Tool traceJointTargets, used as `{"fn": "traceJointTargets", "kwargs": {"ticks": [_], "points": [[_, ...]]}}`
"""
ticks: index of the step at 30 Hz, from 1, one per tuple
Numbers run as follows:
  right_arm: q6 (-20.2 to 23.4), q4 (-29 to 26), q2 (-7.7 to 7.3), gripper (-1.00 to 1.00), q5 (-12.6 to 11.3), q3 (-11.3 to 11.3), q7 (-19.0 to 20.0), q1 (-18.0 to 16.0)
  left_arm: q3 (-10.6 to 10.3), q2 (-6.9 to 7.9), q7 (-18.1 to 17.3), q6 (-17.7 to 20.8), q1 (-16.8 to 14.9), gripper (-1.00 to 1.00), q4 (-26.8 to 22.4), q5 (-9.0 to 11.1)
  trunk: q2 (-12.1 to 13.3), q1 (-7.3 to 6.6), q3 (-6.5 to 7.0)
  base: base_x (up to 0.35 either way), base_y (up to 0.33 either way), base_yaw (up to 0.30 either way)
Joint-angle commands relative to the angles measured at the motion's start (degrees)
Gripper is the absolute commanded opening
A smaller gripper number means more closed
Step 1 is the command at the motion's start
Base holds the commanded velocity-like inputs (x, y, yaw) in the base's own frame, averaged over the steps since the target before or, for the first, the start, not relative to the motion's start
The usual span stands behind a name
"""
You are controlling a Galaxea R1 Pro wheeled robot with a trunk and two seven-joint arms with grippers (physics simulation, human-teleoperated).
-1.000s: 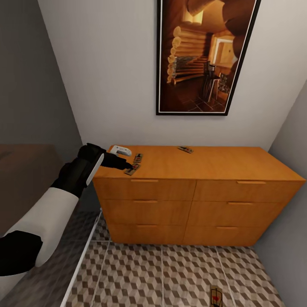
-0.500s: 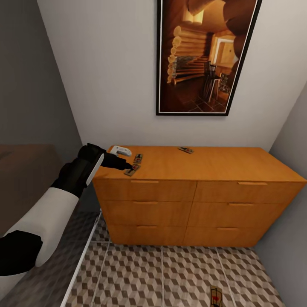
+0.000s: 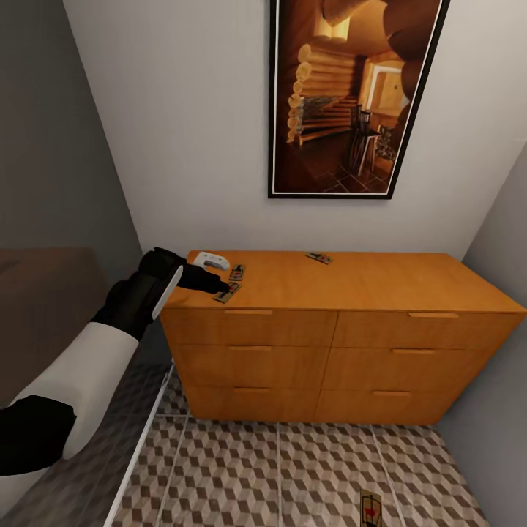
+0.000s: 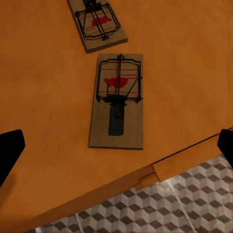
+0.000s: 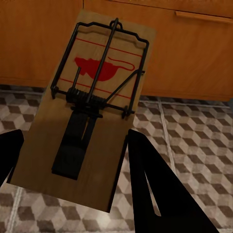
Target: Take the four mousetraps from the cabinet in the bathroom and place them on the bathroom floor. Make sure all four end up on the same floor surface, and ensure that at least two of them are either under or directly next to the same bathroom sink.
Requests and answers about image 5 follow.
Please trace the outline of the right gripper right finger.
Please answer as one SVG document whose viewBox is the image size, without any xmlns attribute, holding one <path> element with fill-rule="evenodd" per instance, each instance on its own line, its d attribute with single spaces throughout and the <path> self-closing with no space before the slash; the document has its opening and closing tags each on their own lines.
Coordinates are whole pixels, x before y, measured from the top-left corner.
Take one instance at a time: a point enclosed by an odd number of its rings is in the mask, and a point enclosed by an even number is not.
<svg viewBox="0 0 233 233">
<path fill-rule="evenodd" d="M 128 151 L 135 233 L 219 233 L 144 134 L 129 129 Z"/>
</svg>

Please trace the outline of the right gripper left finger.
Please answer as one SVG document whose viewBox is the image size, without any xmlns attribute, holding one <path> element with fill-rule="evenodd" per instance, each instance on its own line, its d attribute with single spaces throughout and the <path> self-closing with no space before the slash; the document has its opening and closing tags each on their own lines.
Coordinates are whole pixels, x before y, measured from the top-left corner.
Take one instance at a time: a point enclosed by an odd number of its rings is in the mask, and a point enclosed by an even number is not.
<svg viewBox="0 0 233 233">
<path fill-rule="evenodd" d="M 21 129 L 0 134 L 0 187 L 19 158 L 23 142 Z"/>
</svg>

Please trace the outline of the mousetrap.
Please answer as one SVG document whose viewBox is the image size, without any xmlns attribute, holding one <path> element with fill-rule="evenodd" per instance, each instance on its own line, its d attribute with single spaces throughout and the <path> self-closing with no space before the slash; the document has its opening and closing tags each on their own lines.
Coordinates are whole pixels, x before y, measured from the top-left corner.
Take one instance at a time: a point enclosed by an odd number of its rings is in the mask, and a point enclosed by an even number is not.
<svg viewBox="0 0 233 233">
<path fill-rule="evenodd" d="M 110 213 L 156 32 L 81 9 L 6 183 Z"/>
</svg>

